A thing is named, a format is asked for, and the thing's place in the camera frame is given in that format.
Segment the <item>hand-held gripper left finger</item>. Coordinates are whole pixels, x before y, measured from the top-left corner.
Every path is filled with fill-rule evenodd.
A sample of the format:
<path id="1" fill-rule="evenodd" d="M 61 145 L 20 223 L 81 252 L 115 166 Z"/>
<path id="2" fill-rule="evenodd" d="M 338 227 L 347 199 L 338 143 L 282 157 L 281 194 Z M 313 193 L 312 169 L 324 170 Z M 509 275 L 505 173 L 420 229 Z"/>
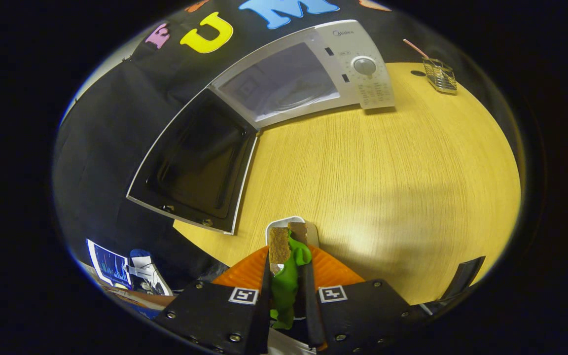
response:
<path id="1" fill-rule="evenodd" d="M 270 333 L 271 272 L 268 248 L 252 267 L 255 287 L 195 281 L 174 298 L 154 324 L 208 355 L 263 355 Z"/>

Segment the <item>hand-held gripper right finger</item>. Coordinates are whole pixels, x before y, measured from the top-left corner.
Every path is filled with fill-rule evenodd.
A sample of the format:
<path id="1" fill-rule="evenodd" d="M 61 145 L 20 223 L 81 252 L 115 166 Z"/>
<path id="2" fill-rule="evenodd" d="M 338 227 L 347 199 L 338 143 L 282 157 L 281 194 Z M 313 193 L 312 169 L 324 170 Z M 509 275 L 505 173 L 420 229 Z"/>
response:
<path id="1" fill-rule="evenodd" d="M 383 279 L 363 280 L 332 255 L 309 247 L 302 283 L 309 346 L 317 353 L 388 353 L 424 325 L 426 305 L 410 305 Z"/>

